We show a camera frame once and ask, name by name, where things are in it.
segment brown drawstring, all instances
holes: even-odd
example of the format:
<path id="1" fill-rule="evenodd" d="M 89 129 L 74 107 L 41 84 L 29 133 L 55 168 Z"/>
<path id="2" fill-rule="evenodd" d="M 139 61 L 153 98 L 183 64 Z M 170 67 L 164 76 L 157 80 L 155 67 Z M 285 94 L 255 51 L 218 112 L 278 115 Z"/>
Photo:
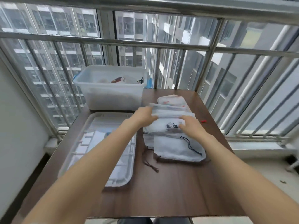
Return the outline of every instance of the brown drawstring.
<path id="1" fill-rule="evenodd" d="M 143 152 L 142 152 L 142 162 L 148 166 L 148 167 L 151 167 L 155 172 L 159 173 L 159 168 L 157 167 L 154 167 L 153 165 L 149 164 L 149 162 L 146 160 L 145 158 L 145 152 L 147 151 L 148 147 L 146 147 Z"/>

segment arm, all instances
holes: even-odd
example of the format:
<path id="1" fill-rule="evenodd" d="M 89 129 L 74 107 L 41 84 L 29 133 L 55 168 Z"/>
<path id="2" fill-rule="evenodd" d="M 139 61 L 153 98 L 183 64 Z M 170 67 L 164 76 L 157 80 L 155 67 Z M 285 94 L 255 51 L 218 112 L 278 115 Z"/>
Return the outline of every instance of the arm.
<path id="1" fill-rule="evenodd" d="M 84 223 L 133 135 L 158 117 L 139 108 L 60 177 L 24 219 L 32 223 Z"/>
<path id="2" fill-rule="evenodd" d="M 190 116 L 182 116 L 181 119 L 186 125 L 179 127 L 204 147 L 253 223 L 299 222 L 299 205 L 294 200 L 208 134 L 197 119 Z"/>

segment brown table surface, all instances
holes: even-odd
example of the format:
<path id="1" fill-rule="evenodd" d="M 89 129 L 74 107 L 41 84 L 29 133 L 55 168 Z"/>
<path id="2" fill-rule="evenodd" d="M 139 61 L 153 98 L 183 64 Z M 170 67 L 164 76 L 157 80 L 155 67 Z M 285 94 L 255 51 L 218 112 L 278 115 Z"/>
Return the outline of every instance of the brown table surface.
<path id="1" fill-rule="evenodd" d="M 203 124 L 206 131 L 232 151 L 196 92 L 145 89 L 142 102 L 143 105 L 157 103 L 158 97 L 171 94 L 183 96 L 196 118 L 207 120 Z M 58 171 L 90 114 L 85 106 L 25 198 L 17 214 L 18 220 L 29 213 L 56 181 Z M 148 162 L 160 169 L 156 173 L 142 162 L 144 148 L 142 132 L 139 131 L 132 179 L 126 187 L 103 191 L 90 217 L 245 215 L 211 161 L 199 166 L 156 162 L 153 151 L 147 151 Z"/>

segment hand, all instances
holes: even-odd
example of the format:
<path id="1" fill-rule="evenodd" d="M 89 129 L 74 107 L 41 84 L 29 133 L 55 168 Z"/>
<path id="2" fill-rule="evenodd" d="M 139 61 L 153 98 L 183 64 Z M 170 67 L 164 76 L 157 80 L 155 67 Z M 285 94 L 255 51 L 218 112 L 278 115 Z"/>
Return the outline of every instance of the hand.
<path id="1" fill-rule="evenodd" d="M 138 128 L 141 128 L 151 125 L 158 116 L 152 116 L 152 107 L 146 106 L 137 109 L 130 119 L 137 124 Z"/>
<path id="2" fill-rule="evenodd" d="M 196 118 L 192 116 L 181 116 L 180 119 L 185 120 L 185 125 L 180 124 L 178 127 L 189 137 L 199 140 L 208 135 Z"/>

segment forearm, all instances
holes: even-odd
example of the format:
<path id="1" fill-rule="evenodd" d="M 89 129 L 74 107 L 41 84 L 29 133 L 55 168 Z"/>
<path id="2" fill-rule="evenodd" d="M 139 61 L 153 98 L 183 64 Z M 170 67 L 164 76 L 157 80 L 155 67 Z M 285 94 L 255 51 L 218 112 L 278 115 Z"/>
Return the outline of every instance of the forearm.
<path id="1" fill-rule="evenodd" d="M 198 138 L 210 159 L 253 223 L 297 223 L 299 206 L 244 163 L 212 135 Z"/>
<path id="2" fill-rule="evenodd" d="M 84 222 L 138 129 L 134 121 L 125 120 L 51 186 L 24 223 Z"/>

